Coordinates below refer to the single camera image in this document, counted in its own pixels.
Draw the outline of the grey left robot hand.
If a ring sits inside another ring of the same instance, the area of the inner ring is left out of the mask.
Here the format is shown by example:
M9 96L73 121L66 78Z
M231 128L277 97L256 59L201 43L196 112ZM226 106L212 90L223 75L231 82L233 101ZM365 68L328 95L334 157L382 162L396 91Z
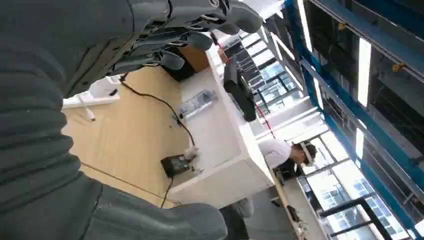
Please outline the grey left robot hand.
M189 34L255 33L237 0L3 0L0 3L0 237L3 240L222 240L206 203L160 208L88 177L62 130L64 98L108 73L162 64Z

